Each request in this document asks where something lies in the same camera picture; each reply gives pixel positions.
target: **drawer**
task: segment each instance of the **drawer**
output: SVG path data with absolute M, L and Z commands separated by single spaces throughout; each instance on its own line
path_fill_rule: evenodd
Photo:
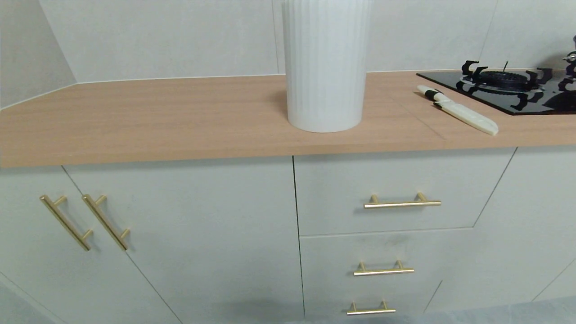
M 301 235 L 471 227 L 514 148 L 294 157 Z M 365 209 L 413 201 L 440 206 Z
M 455 260 L 466 251 L 472 229 L 446 229 L 300 238 L 304 309 L 307 320 L 344 318 L 357 309 L 379 308 L 386 300 L 395 314 L 422 314 Z M 413 273 L 354 276 L 365 269 L 404 268 Z M 369 315 L 358 315 L 362 318 Z

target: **wooden countertop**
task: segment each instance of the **wooden countertop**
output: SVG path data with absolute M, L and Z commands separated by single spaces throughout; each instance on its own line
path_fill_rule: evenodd
M 442 89 L 496 121 L 489 136 L 434 108 Z M 576 115 L 509 116 L 420 78 L 369 73 L 363 120 L 291 126 L 284 76 L 77 84 L 0 111 L 0 167 L 576 144 Z

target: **gold handle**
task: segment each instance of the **gold handle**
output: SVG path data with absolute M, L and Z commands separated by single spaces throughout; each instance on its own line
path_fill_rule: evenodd
M 370 202 L 364 204 L 365 209 L 373 208 L 391 208 L 391 207 L 414 207 L 414 206 L 440 206 L 442 202 L 440 200 L 428 200 L 423 193 L 418 193 L 418 199 L 416 201 L 403 201 L 403 202 L 379 202 L 378 196 L 370 196 Z
M 124 232 L 122 232 L 122 234 L 118 235 L 114 231 L 112 224 L 108 221 L 108 219 L 106 219 L 106 216 L 104 216 L 104 213 L 99 207 L 99 204 L 101 204 L 104 200 L 106 200 L 106 196 L 102 195 L 100 196 L 100 198 L 94 201 L 92 197 L 90 197 L 90 195 L 83 195 L 82 200 L 84 200 L 88 208 L 92 211 L 92 213 L 94 214 L 94 216 L 96 216 L 96 218 L 100 221 L 100 223 L 102 223 L 102 226 L 104 226 L 106 231 L 108 231 L 108 233 L 114 239 L 114 241 L 116 241 L 118 246 L 124 251 L 128 250 L 128 245 L 126 244 L 126 242 L 124 242 L 124 238 L 126 237 L 126 235 L 128 235 L 128 233 L 130 233 L 130 229 L 127 228 L 124 230 Z
M 379 308 L 377 310 L 357 310 L 356 309 L 356 303 L 352 302 L 352 306 L 350 306 L 350 308 L 352 308 L 352 310 L 347 311 L 346 315 L 370 315 L 370 314 L 388 314 L 388 313 L 393 313 L 396 312 L 396 310 L 394 308 L 388 308 L 388 306 L 386 305 L 386 301 L 382 301 L 382 303 L 380 304 L 382 306 L 382 308 Z
M 354 272 L 354 277 L 362 276 L 377 276 L 379 274 L 400 274 L 400 273 L 414 273 L 414 268 L 404 268 L 402 266 L 402 261 L 397 260 L 396 265 L 398 268 L 394 269 L 382 269 L 382 270 L 366 270 L 364 262 L 360 262 L 359 268 L 361 270 Z
M 90 251 L 90 245 L 86 243 L 86 239 L 90 236 L 90 234 L 92 234 L 92 230 L 89 229 L 86 231 L 86 233 L 84 233 L 84 235 L 81 235 L 80 233 L 78 233 L 78 231 L 76 231 L 76 229 L 72 226 L 72 224 L 64 217 L 60 209 L 58 209 L 58 205 L 66 201 L 66 196 L 62 196 L 58 198 L 56 201 L 52 201 L 47 195 L 43 195 L 42 197 L 40 197 L 40 201 L 44 204 L 44 206 L 46 206 L 46 208 L 48 208 L 48 210 L 52 213 L 52 215 L 56 217 L 56 219 L 60 222 L 60 224 L 64 226 L 64 228 L 68 231 L 68 233 L 72 235 L 72 237 L 76 240 L 76 242 L 78 242 L 78 244 L 80 244 L 80 246 L 85 251 Z

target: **black glass cooktop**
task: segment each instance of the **black glass cooktop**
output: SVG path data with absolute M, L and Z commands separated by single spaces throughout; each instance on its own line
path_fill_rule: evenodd
M 576 114 L 576 77 L 553 77 L 552 70 L 526 72 L 470 71 L 426 72 L 419 76 L 456 90 L 509 115 Z

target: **white wall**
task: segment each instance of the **white wall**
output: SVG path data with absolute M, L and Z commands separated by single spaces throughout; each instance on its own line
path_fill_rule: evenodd
M 574 49 L 575 0 L 374 1 L 370 71 L 561 67 Z M 40 2 L 78 82 L 284 73 L 281 0 Z
M 498 0 L 480 59 L 489 66 L 566 67 L 574 51 L 575 0 Z
M 0 108 L 75 82 L 38 0 L 0 0 Z
M 276 74 L 271 0 L 42 0 L 78 82 Z

